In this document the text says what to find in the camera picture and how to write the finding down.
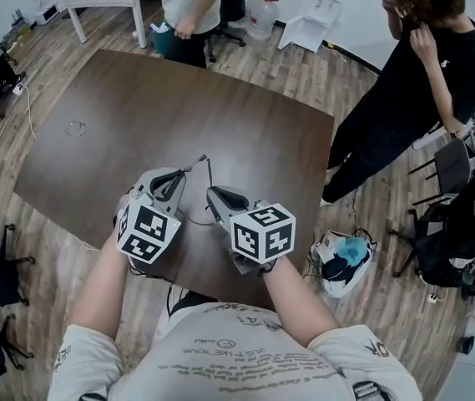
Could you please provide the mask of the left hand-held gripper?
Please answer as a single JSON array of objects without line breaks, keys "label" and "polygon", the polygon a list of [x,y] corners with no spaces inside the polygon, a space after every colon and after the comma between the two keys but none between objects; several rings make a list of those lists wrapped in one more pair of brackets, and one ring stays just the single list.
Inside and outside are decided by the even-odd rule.
[{"label": "left hand-held gripper", "polygon": [[175,217],[186,175],[175,168],[144,172],[128,192],[117,214],[117,250],[146,264],[169,246],[180,227]]}]

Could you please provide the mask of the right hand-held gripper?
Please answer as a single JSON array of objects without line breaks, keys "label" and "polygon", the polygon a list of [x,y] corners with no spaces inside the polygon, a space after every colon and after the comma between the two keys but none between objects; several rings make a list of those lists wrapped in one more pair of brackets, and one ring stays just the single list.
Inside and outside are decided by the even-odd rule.
[{"label": "right hand-held gripper", "polygon": [[235,187],[206,191],[215,221],[228,233],[230,259],[240,274],[268,271],[295,248],[296,218],[281,204],[270,204]]}]

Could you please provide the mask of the dark-framed eyeglasses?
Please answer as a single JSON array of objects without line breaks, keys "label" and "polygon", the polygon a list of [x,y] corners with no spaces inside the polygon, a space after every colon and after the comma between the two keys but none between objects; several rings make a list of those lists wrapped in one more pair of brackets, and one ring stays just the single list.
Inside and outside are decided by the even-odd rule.
[{"label": "dark-framed eyeglasses", "polygon": [[[184,169],[182,169],[181,175],[184,177],[184,180],[187,180],[187,174],[189,174],[193,170],[193,168],[197,164],[199,164],[200,162],[205,162],[206,165],[207,165],[208,179],[209,179],[209,183],[210,183],[210,188],[212,188],[214,186],[212,166],[211,166],[210,158],[206,154],[201,155],[192,164],[190,164],[187,167],[185,167]],[[190,223],[192,223],[196,226],[210,227],[210,226],[214,225],[213,222],[198,222],[198,221],[195,221],[190,216],[188,216],[184,211],[182,211],[179,206],[177,207],[177,212],[180,213],[188,222],[190,222]]]}]

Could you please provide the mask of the person's left forearm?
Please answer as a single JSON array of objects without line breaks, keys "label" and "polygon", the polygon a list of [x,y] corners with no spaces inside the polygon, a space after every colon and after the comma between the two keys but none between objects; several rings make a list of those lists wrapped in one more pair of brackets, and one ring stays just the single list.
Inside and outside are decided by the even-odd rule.
[{"label": "person's left forearm", "polygon": [[104,243],[98,260],[73,305],[69,323],[117,337],[124,304],[129,261],[117,250],[117,231]]}]

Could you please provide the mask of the person's right forearm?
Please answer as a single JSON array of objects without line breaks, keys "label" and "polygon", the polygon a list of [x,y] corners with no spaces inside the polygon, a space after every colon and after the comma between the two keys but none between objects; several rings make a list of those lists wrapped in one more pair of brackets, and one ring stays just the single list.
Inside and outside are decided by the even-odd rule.
[{"label": "person's right forearm", "polygon": [[282,327],[300,345],[307,347],[321,334],[341,327],[286,256],[263,274],[263,280]]}]

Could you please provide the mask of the blue crumpled cloth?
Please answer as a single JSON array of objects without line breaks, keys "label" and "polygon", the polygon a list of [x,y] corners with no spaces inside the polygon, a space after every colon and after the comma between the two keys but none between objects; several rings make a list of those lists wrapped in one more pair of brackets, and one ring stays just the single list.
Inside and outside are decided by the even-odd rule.
[{"label": "blue crumpled cloth", "polygon": [[335,254],[349,266],[356,266],[367,256],[367,241],[356,236],[344,237],[336,243]]}]

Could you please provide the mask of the white bag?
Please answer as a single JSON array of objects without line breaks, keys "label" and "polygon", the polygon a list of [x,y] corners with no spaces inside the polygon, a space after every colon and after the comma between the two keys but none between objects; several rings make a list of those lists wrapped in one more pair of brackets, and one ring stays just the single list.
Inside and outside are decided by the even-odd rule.
[{"label": "white bag", "polygon": [[[356,266],[349,266],[345,259],[338,257],[336,243],[344,237],[360,237],[367,241],[367,256]],[[310,249],[310,259],[314,273],[330,298],[339,299],[349,294],[365,276],[375,256],[378,243],[363,228],[357,228],[352,235],[328,231]]]}]

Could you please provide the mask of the teal waste bin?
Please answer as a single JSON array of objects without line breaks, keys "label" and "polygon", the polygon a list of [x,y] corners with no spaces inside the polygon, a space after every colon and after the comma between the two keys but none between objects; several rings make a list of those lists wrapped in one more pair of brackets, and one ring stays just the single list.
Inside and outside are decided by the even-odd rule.
[{"label": "teal waste bin", "polygon": [[174,36],[174,29],[164,20],[149,25],[149,41],[154,51],[164,55],[169,47],[170,39]]}]

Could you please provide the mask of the person's white printed t-shirt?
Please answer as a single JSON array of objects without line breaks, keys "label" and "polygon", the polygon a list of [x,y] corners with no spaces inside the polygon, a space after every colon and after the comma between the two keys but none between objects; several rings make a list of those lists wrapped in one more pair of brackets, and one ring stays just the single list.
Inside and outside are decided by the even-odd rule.
[{"label": "person's white printed t-shirt", "polygon": [[72,325],[48,401],[422,401],[411,374],[363,325],[300,345],[275,313],[238,303],[178,311],[129,373],[114,341]]}]

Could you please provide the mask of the white desk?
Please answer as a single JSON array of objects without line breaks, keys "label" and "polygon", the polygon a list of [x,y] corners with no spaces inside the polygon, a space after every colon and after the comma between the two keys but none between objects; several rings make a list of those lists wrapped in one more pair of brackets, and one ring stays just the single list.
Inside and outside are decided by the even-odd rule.
[{"label": "white desk", "polygon": [[423,147],[425,147],[426,145],[431,144],[435,140],[438,140],[438,139],[442,138],[446,134],[447,134],[446,128],[444,126],[440,126],[439,128],[436,128],[432,132],[430,132],[430,133],[426,134],[425,136],[423,136],[421,139],[415,141],[412,144],[412,148],[414,150],[420,150]]}]

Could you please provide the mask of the white water dispenser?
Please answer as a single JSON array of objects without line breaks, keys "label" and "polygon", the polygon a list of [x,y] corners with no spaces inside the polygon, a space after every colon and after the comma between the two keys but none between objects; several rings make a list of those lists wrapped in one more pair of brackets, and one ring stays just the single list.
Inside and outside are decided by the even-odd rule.
[{"label": "white water dispenser", "polygon": [[278,49],[294,44],[316,53],[341,15],[344,1],[305,0],[302,9],[286,23]]}]

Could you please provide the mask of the small white appliance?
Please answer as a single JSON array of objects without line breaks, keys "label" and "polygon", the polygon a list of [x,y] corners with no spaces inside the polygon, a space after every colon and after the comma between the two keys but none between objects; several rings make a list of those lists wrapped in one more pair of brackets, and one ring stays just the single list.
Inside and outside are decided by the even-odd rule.
[{"label": "small white appliance", "polygon": [[55,18],[59,13],[60,11],[58,10],[58,6],[56,4],[39,9],[35,13],[35,22],[37,23],[37,25],[45,25],[50,20]]}]

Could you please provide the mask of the flat cardboard boxes stack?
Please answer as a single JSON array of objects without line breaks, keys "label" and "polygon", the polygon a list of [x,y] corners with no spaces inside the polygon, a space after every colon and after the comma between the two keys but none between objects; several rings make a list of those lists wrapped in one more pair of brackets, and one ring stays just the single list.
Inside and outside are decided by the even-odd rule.
[{"label": "flat cardboard boxes stack", "polygon": [[11,30],[3,36],[2,45],[6,48],[17,42],[22,36],[32,31],[32,24],[23,23],[15,25]]}]

